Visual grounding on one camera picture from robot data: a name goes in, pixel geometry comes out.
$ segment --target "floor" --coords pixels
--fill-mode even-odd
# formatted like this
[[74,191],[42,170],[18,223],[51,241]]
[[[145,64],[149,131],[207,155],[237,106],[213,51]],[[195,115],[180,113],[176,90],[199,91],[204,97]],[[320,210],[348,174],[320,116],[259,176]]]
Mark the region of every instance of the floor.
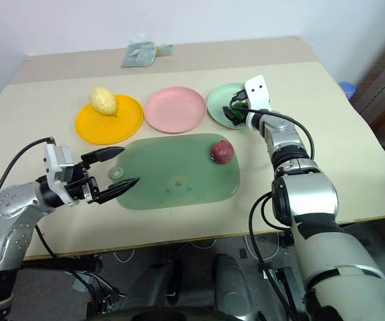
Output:
[[[357,223],[345,227],[356,236],[371,253],[385,273],[385,219]],[[209,241],[197,243],[205,247]],[[258,244],[264,257],[271,255],[277,246],[277,234],[258,236]],[[125,292],[132,282],[151,264],[162,259],[180,259],[184,266],[178,305],[212,306],[213,285],[211,267],[215,255],[226,253],[233,256],[243,269],[251,291],[254,310],[262,311],[268,321],[286,320],[285,312],[277,301],[267,280],[259,272],[257,261],[247,253],[243,237],[218,239],[210,249],[197,249],[191,244],[161,245],[137,249],[128,263],[120,263],[112,253],[101,255],[104,267],[100,275]],[[127,258],[131,251],[118,252]],[[280,247],[277,255],[268,261],[272,268],[291,266],[297,280],[293,247]],[[48,321],[83,320],[86,317],[87,293],[72,289],[73,277],[63,272],[21,270],[14,289],[14,303],[8,320]]]

